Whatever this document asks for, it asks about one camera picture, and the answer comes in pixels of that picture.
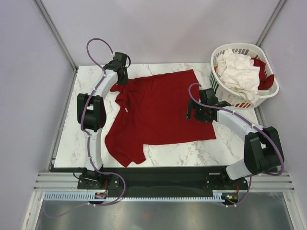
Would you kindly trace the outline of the red t shirt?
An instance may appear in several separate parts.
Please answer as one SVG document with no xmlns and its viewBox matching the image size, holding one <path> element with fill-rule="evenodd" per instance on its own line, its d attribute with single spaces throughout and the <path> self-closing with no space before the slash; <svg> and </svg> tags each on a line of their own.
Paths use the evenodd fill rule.
<svg viewBox="0 0 307 230">
<path fill-rule="evenodd" d="M 110 155 L 122 166 L 145 161 L 143 145 L 178 144 L 215 139 L 212 123 L 187 119 L 193 70 L 129 80 L 114 85 L 120 110 L 105 137 Z"/>
</svg>

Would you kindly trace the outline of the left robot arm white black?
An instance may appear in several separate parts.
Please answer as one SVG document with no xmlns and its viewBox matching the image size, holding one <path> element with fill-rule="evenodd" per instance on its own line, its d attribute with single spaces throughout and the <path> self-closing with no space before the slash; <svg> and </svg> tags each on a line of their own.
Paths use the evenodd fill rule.
<svg viewBox="0 0 307 230">
<path fill-rule="evenodd" d="M 101 174 L 101 134 L 106 124 L 104 99 L 116 84 L 129 82 L 127 68 L 131 60 L 127 54 L 116 52 L 103 66 L 102 74 L 88 93 L 77 96 L 77 120 L 86 139 L 86 163 L 79 177 L 78 189 L 103 189 L 106 175 Z"/>
</svg>

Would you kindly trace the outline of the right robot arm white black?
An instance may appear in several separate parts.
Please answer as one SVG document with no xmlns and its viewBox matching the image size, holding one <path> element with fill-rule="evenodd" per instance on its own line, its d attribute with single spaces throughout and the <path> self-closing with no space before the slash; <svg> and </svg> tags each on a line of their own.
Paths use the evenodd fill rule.
<svg viewBox="0 0 307 230">
<path fill-rule="evenodd" d="M 212 88 L 199 89 L 200 98 L 192 95 L 189 86 L 187 119 L 201 122 L 218 122 L 232 130 L 244 142 L 243 159 L 226 166 L 220 176 L 224 188 L 232 188 L 237 179 L 264 173 L 279 176 L 284 172 L 284 156 L 278 131 L 252 123 L 240 113 L 231 109 L 230 103 L 219 101 Z"/>
</svg>

